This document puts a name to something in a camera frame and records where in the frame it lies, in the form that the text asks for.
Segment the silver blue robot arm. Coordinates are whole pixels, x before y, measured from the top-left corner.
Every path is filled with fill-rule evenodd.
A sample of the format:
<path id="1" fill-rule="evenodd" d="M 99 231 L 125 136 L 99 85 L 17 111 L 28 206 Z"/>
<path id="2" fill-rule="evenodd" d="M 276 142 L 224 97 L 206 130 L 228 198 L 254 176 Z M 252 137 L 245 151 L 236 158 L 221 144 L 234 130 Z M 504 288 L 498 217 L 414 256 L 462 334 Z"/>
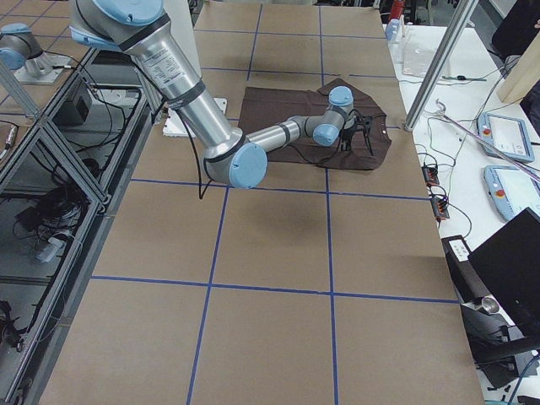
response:
<path id="1" fill-rule="evenodd" d="M 267 153 L 301 137 L 332 146 L 354 124 L 354 97 L 332 89 L 319 116 L 287 121 L 245 135 L 232 127 L 171 34 L 161 1 L 72 1 L 72 38 L 81 45 L 119 51 L 138 62 L 169 107 L 204 146 L 202 165 L 211 181 L 235 188 L 258 186 L 267 173 Z"/>

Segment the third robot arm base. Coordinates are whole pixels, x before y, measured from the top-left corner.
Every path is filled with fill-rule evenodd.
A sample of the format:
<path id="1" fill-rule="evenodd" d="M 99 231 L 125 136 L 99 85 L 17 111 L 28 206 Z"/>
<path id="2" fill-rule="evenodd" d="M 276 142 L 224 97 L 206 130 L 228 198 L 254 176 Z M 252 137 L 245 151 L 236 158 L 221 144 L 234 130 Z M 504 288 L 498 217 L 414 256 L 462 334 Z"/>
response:
<path id="1" fill-rule="evenodd" d="M 41 47 L 31 29 L 22 23 L 1 28 L 1 62 L 22 84 L 54 84 L 71 57 L 52 55 Z"/>

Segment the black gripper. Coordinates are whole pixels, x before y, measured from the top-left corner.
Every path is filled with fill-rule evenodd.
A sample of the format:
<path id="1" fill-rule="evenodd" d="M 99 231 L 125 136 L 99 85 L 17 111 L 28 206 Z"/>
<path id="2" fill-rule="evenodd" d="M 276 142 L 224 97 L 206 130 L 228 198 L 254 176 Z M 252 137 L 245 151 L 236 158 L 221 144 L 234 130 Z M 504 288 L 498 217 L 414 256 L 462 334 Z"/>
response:
<path id="1" fill-rule="evenodd" d="M 351 127 L 345 128 L 340 135 L 340 151 L 349 151 L 352 149 L 354 134 L 358 131 L 358 124 L 354 123 Z"/>

